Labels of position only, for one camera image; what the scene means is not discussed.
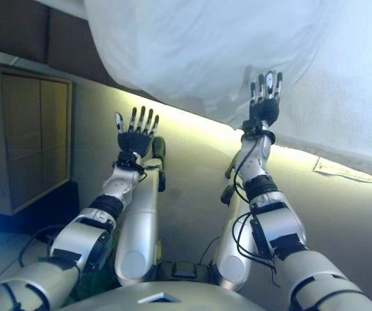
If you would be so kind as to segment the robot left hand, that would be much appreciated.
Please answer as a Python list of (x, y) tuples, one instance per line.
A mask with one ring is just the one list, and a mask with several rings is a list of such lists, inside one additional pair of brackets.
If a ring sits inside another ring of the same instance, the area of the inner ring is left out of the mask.
[(146, 107), (142, 106), (139, 113), (136, 107), (132, 109), (127, 124), (118, 111), (114, 113), (114, 120), (119, 148), (144, 157), (156, 135), (159, 115), (155, 114), (152, 108), (146, 110)]

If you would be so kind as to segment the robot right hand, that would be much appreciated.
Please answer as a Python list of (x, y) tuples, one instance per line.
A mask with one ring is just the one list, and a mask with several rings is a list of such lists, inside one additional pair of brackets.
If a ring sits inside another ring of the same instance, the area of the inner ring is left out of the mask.
[(266, 121), (271, 126), (279, 116), (283, 73), (268, 71), (250, 83), (250, 119)]

